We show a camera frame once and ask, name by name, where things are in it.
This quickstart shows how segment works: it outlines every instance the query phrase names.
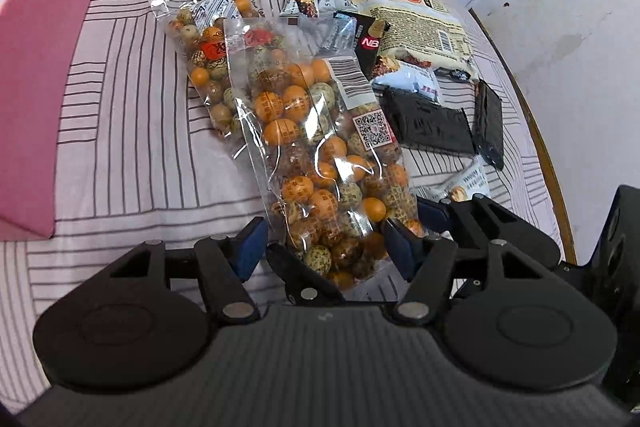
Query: wooden edge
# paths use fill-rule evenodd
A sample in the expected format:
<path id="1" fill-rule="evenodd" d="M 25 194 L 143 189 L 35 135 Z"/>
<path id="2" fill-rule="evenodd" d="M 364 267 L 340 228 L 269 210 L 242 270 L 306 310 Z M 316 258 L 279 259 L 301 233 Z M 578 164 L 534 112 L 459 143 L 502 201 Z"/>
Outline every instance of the wooden edge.
<path id="1" fill-rule="evenodd" d="M 507 76 L 511 81 L 511 85 L 516 92 L 518 97 L 518 101 L 520 102 L 520 107 L 522 108 L 522 112 L 524 113 L 524 118 L 527 120 L 527 124 L 529 125 L 529 132 L 531 134 L 531 138 L 533 139 L 533 144 L 536 147 L 536 152 L 538 154 L 538 159 L 540 160 L 540 168 L 542 169 L 542 175 L 545 179 L 546 188 L 549 191 L 549 195 L 551 196 L 551 204 L 554 208 L 554 214 L 556 214 L 556 219 L 558 220 L 558 228 L 560 229 L 560 238 L 562 240 L 562 246 L 564 247 L 564 256 L 568 263 L 578 264 L 576 256 L 575 256 L 575 245 L 574 245 L 574 235 L 571 232 L 571 225 L 569 224 L 569 215 L 566 211 L 566 206 L 564 205 L 564 198 L 562 197 L 562 191 L 560 190 L 560 184 L 558 182 L 558 177 L 556 176 L 556 171 L 554 170 L 554 166 L 551 163 L 551 158 L 549 157 L 549 152 L 546 149 L 545 141 L 542 139 L 542 134 L 540 134 L 540 129 L 536 124 L 536 120 L 533 118 L 533 114 L 527 105 L 527 101 L 522 94 L 520 87 L 516 83 L 515 78 L 511 74 L 507 63 L 500 55 L 500 51 L 495 46 L 493 39 L 489 36 L 489 33 L 484 29 L 484 26 L 480 22 L 480 19 L 474 12 L 473 8 L 469 9 L 469 13 L 476 20 L 478 26 L 484 33 L 484 36 L 489 41 L 489 44 L 494 48 L 495 54 L 498 55 L 500 59 L 500 63 L 502 64 L 504 70 L 507 72 Z"/>

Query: qr code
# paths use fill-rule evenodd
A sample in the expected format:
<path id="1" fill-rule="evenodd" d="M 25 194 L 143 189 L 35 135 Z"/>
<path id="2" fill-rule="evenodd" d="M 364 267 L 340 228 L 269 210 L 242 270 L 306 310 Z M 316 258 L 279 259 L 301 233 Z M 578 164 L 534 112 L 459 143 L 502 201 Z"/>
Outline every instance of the qr code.
<path id="1" fill-rule="evenodd" d="M 367 149 L 394 142 L 394 135 L 386 122 L 382 109 L 354 116 L 353 123 Z"/>

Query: barcode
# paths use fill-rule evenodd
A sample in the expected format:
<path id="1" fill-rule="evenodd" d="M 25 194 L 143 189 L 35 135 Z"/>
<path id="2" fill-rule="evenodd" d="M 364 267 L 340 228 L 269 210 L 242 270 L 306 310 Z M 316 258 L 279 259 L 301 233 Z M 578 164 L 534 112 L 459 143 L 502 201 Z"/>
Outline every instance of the barcode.
<path id="1" fill-rule="evenodd" d="M 360 70 L 356 58 L 334 57 L 328 58 L 326 61 L 331 69 L 332 78 L 338 84 L 347 109 L 376 101 L 371 84 Z"/>
<path id="2" fill-rule="evenodd" d="M 444 52 L 453 53 L 453 48 L 451 47 L 451 42 L 449 42 L 449 36 L 446 32 L 439 31 L 440 34 L 440 45 L 442 46 L 442 50 Z"/>

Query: bed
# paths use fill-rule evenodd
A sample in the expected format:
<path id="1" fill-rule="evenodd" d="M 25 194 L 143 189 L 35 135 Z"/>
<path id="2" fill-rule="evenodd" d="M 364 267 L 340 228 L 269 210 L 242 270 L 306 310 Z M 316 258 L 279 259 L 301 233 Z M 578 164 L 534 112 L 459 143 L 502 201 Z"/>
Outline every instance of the bed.
<path id="1" fill-rule="evenodd" d="M 492 198 L 562 242 L 522 108 L 506 70 L 472 16 L 463 23 L 476 65 L 502 99 L 505 167 L 485 167 Z M 283 0 L 262 0 L 267 12 Z M 474 115 L 470 84 L 441 84 L 444 101 Z M 48 386 L 31 344 L 37 317 L 76 285 L 147 239 L 190 247 L 234 234 L 264 209 L 248 158 L 232 160 L 210 131 L 175 49 L 147 0 L 91 0 L 68 74 L 56 164 L 56 231 L 46 241 L 2 243 L 0 400 L 20 410 Z M 432 185 L 471 158 L 405 150 L 412 185 Z M 255 301 L 285 301 L 260 264 L 246 283 Z M 193 284 L 175 289 L 194 298 Z M 395 300 L 394 275 L 362 298 Z"/>

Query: metal screw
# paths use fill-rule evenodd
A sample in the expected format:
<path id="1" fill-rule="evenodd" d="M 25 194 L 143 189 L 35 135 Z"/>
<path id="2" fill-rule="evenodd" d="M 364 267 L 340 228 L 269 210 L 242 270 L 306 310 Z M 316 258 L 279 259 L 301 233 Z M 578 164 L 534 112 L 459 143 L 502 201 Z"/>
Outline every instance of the metal screw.
<path id="1" fill-rule="evenodd" d="M 227 304 L 222 312 L 230 319 L 245 319 L 254 314 L 254 307 L 247 302 L 238 301 Z"/>
<path id="2" fill-rule="evenodd" d="M 402 317 L 419 320 L 429 315 L 429 307 L 422 302 L 403 302 L 398 306 L 398 313 Z"/>
<path id="3" fill-rule="evenodd" d="M 305 288 L 300 292 L 300 296 L 305 299 L 305 301 L 312 301 L 318 297 L 318 290 L 315 288 Z"/>

